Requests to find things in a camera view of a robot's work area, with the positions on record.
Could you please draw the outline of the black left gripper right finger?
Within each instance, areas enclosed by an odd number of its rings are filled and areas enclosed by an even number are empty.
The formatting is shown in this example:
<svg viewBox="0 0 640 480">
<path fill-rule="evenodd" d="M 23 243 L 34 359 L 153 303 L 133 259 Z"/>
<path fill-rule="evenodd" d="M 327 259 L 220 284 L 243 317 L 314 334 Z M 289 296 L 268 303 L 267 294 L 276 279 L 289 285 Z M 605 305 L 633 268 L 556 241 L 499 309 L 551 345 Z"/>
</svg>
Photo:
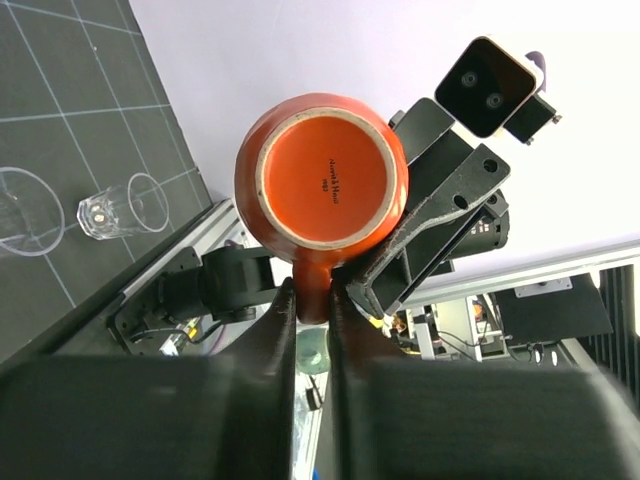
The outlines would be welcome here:
<svg viewBox="0 0 640 480">
<path fill-rule="evenodd" d="M 329 297 L 341 479 L 635 479 L 639 421 L 599 369 L 423 360 Z"/>
</svg>

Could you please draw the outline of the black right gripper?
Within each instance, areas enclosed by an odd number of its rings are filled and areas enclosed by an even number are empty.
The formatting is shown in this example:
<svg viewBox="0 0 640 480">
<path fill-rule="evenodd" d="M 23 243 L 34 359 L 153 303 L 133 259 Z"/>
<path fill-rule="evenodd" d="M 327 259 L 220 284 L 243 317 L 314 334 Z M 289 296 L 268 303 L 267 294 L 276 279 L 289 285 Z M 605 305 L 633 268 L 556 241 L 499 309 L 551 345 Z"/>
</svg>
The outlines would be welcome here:
<svg viewBox="0 0 640 480">
<path fill-rule="evenodd" d="M 455 120 L 431 99 L 390 123 L 408 157 L 408 206 L 347 284 L 351 300 L 377 318 L 397 310 L 479 221 L 506 212 L 497 190 L 511 174 L 485 144 L 462 139 Z"/>
</svg>

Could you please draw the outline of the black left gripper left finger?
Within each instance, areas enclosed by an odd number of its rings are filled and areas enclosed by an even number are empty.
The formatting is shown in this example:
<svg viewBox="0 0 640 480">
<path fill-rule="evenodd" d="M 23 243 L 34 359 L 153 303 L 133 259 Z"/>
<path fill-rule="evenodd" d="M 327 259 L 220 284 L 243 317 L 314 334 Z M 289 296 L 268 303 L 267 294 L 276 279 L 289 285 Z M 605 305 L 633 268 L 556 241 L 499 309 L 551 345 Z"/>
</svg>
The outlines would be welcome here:
<svg viewBox="0 0 640 480">
<path fill-rule="evenodd" d="M 48 356 L 1 377 L 5 479 L 286 479 L 295 294 L 214 356 Z"/>
</svg>

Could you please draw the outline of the orange ceramic mug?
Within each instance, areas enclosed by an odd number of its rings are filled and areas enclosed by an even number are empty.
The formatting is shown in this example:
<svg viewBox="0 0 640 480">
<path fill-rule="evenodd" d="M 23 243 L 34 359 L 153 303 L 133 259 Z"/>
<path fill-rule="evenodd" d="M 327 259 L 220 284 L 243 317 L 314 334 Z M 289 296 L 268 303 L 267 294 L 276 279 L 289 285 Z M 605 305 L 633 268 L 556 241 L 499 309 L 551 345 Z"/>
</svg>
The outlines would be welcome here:
<svg viewBox="0 0 640 480">
<path fill-rule="evenodd" d="M 408 190 L 399 137 L 369 106 L 337 94 L 277 104 L 249 129 L 235 161 L 237 210 L 291 263 L 304 324 L 327 321 L 333 270 L 384 240 Z"/>
</svg>

